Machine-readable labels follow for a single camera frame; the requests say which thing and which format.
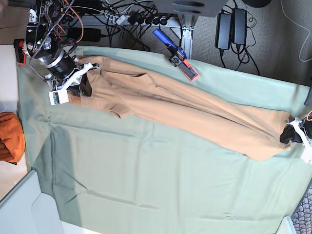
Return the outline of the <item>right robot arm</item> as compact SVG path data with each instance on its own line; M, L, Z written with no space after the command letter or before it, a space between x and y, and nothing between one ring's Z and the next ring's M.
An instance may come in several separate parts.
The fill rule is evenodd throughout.
M40 77L52 91L61 88L75 95L90 97L92 87L87 72L98 65L79 64L71 54L82 39L70 38L60 23L65 16L76 16L74 1L36 0L30 7L24 51L30 61L38 60L48 73Z

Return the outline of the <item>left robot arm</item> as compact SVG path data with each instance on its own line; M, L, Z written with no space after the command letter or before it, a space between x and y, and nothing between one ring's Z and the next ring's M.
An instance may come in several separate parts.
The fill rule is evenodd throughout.
M286 127L280 135L280 142L288 144L291 142L301 143L305 147L312 142L312 111L304 118L295 117L292 121L286 121Z

